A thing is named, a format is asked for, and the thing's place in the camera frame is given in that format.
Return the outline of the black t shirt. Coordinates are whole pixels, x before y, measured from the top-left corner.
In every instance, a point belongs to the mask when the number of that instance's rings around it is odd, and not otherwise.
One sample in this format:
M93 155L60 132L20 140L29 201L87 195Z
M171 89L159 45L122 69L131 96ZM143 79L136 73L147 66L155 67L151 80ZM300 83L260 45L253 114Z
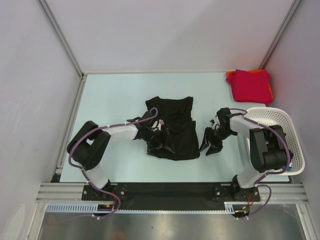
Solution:
M148 110L157 108L157 120L164 122L163 127L169 128L174 153L162 148L160 159L185 161L200 156L199 141L196 133L196 121L191 112L194 98L165 99L158 96L145 101Z

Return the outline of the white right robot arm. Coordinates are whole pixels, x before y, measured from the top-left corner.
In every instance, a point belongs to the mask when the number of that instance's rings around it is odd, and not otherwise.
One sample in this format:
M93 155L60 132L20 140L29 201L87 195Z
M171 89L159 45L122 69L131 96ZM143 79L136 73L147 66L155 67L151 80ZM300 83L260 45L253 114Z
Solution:
M228 107L217 111L217 120L207 127L199 150L206 156L223 149L223 141L230 136L242 135L249 140L248 167L235 175L230 185L230 195L242 201L261 180L269 175L279 175L289 169L293 154L289 150L283 128L276 124L267 126L248 118L246 110Z

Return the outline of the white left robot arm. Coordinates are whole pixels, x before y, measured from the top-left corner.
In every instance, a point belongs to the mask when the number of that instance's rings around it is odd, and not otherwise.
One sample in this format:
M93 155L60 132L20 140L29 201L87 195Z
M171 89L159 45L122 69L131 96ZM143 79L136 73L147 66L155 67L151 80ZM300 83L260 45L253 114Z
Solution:
M103 155L108 144L126 140L143 140L147 153L167 150L174 154L170 130L161 119L157 119L158 109L153 107L143 116L129 119L124 123L99 126L87 121L69 142L66 148L68 163L80 170L93 194L100 200L116 195L111 190L111 182L102 168Z

